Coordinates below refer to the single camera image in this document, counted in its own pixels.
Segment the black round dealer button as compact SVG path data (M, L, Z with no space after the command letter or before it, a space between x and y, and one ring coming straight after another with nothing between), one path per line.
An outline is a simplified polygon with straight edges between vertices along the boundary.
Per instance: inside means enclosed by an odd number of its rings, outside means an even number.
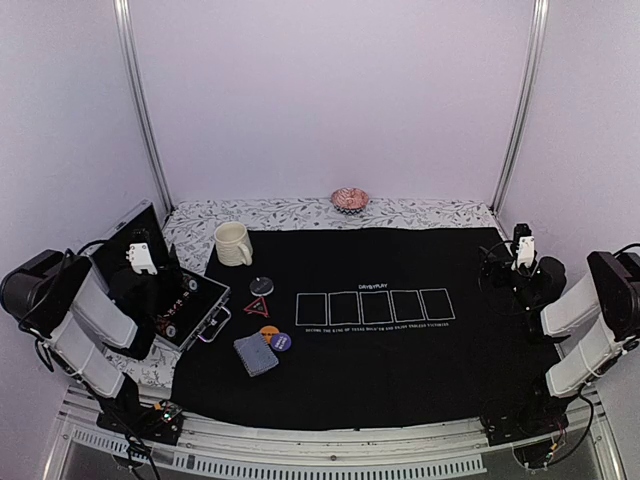
M250 282L249 290L256 297L264 297L274 291L274 282L269 277L255 277Z

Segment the orange big blind button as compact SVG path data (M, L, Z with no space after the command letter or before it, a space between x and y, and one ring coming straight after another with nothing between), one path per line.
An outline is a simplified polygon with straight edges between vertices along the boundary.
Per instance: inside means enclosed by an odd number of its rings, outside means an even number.
M260 329L260 333L268 340L271 339L273 335L279 333L279 329L272 325L266 325Z

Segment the purple small blind button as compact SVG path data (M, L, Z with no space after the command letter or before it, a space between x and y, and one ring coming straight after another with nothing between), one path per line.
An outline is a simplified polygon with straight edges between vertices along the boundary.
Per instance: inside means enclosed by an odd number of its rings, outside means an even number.
M291 337L283 332L273 334L270 340L270 347L276 352L285 352L292 346Z

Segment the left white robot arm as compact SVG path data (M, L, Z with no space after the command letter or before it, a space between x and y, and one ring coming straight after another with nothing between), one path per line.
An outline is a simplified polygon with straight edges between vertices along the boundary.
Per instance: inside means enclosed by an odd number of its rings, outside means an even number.
M157 326L180 285L174 264L123 261L105 284L89 257L45 249L2 273L1 307L71 375L116 398L111 419L138 434L148 426L148 412L119 395L134 385L170 392L179 356L160 345Z

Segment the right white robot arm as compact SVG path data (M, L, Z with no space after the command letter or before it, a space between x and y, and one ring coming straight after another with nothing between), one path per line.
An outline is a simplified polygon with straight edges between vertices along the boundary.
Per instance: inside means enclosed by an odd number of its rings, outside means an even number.
M480 276L511 291L532 341L574 342L543 376L549 397L576 396L639 344L639 254L631 247L591 252L588 271L571 287L564 264L554 257L515 262L486 253Z

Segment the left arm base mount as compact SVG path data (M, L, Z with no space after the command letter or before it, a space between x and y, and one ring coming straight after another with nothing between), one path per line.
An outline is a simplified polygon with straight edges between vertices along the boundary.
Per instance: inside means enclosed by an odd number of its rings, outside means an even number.
M101 408L98 427L134 440L176 446L184 423L183 408L169 400L144 406L138 400L97 398Z

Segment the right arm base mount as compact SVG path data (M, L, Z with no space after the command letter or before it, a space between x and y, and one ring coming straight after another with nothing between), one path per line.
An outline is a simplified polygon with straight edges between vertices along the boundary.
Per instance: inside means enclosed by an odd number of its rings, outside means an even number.
M514 456L528 469L545 468L555 459L569 426L564 410L540 413L504 399L486 401L479 419L491 447L525 441Z

